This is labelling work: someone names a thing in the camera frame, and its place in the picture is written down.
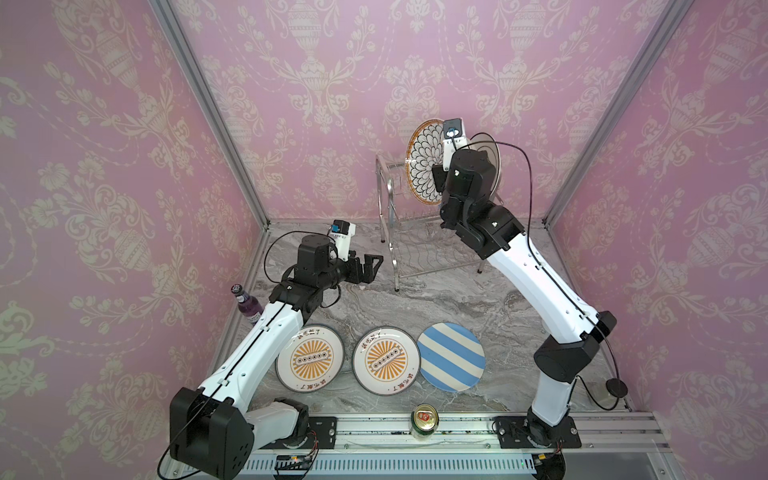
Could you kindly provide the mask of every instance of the pink wall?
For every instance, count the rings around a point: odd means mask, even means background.
[[[154,478],[257,235],[212,138],[146,2],[0,4],[0,478]]]
[[[665,3],[174,0],[272,219],[375,217],[376,152],[459,116],[527,146],[541,216]],[[527,167],[502,153],[527,216]]]
[[[697,0],[554,232],[691,479],[765,478],[768,2]]]

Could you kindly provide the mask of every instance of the metal dish rack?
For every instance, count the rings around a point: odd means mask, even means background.
[[[452,230],[440,228],[438,205],[417,200],[408,185],[406,161],[387,161],[376,155],[376,188],[382,243],[387,244],[395,271],[395,291],[400,279],[439,272],[483,261]]]

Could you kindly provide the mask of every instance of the metal corner post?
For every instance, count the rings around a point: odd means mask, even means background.
[[[237,184],[240,185],[240,189],[243,191],[243,195],[245,196],[253,217],[259,222],[261,230],[265,231],[269,226],[269,219],[266,216],[266,211],[259,200],[256,187],[253,185],[250,175],[243,163],[243,159],[237,151],[237,146],[227,129],[227,125],[224,123],[223,115],[208,87],[208,83],[205,81],[203,70],[197,62],[197,58],[192,51],[192,46],[187,40],[187,36],[184,34],[184,29],[181,27],[181,23],[176,16],[176,12],[170,3],[170,0],[148,1],[157,17],[157,22],[163,29],[163,33],[165,34],[170,47],[174,50],[174,54],[179,62],[179,66],[181,66],[184,77],[190,84],[190,89],[197,99],[197,102],[200,104],[200,108],[203,110],[206,120],[208,120],[210,129],[213,131],[221,146],[221,150],[224,157],[227,159],[227,163],[232,169],[235,180],[237,180]]]
[[[650,73],[654,63],[661,55],[672,38],[677,26],[683,21],[688,8],[694,0],[669,0],[664,11],[654,26],[654,30],[648,35],[643,48],[637,54],[634,62],[627,71],[627,76],[618,88],[611,104],[603,113],[603,117],[587,140],[584,150],[576,160],[576,163],[563,183],[563,186],[554,197],[552,205],[544,217],[544,224],[550,229],[565,211],[581,181],[586,177],[589,167],[592,165],[598,151],[611,135],[621,116],[627,110],[632,98],[635,96],[643,81]]]

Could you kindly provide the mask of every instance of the purple bottle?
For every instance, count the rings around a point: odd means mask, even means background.
[[[264,307],[261,306],[259,300],[248,295],[248,292],[239,283],[232,285],[232,293],[237,299],[237,309],[240,313],[248,319],[251,325],[256,324],[261,314],[264,313]]]

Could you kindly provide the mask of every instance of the robotic arm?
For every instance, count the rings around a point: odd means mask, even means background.
[[[449,137],[452,131],[463,135],[463,130],[460,119],[445,122],[444,151],[453,153],[450,161],[443,157],[443,164],[432,168],[437,191],[443,194],[441,226],[455,230],[481,259],[488,259],[543,319],[549,337],[534,354],[541,372],[527,425],[530,440],[549,447],[561,437],[576,375],[597,355],[616,318],[586,304],[544,260],[518,219],[491,201],[495,167],[485,152],[463,148],[465,137]]]
[[[305,236],[296,265],[283,274],[246,338],[197,390],[179,390],[170,403],[172,458],[230,480],[252,449],[277,439],[295,445],[304,440],[309,425],[306,405],[280,398],[262,409],[247,408],[275,358],[320,306],[323,292],[344,281],[371,283],[376,278],[384,257],[366,254],[361,264],[349,250],[355,229],[354,223],[334,220],[328,236]]]

